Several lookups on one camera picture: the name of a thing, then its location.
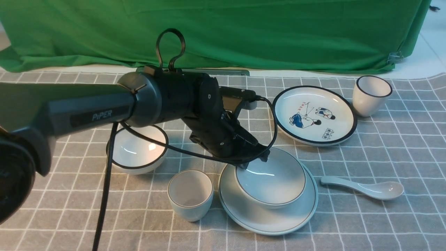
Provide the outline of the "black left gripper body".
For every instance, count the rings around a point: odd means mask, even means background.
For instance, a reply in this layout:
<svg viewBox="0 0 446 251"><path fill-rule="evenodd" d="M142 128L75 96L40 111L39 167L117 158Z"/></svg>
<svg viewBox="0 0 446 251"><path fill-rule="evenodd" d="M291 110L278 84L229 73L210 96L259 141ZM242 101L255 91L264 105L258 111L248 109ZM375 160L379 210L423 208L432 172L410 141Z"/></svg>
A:
<svg viewBox="0 0 446 251"><path fill-rule="evenodd" d="M191 129L190 140L206 149L215 159L231 165L248 165L259 159L267 162L270 148L259 143L232 115L184 117Z"/></svg>

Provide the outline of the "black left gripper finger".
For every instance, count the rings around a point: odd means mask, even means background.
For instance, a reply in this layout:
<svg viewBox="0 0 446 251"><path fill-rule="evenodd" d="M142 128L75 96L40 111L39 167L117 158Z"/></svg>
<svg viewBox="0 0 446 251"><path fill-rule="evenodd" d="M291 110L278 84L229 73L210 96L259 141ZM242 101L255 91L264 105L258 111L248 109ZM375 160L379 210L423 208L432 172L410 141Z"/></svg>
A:
<svg viewBox="0 0 446 251"><path fill-rule="evenodd" d="M246 170L247 167L248 167L248 165L249 165L249 162L241 162L241 161L239 161L239 162L237 163L237 168Z"/></svg>

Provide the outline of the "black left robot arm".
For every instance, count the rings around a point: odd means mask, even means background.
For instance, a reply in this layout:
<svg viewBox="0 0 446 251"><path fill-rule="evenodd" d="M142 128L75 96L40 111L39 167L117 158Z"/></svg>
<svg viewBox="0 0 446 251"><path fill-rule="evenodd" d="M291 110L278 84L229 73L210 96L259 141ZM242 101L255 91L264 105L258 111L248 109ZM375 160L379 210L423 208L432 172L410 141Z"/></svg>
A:
<svg viewBox="0 0 446 251"><path fill-rule="evenodd" d="M255 159L266 162L271 145L237 119L246 103L260 99L220 87L206 73L153 67L116 84L1 83L1 222L23 205L35 174L49 173L57 139L105 124L142 128L180 119L215 161L243 169Z"/></svg>

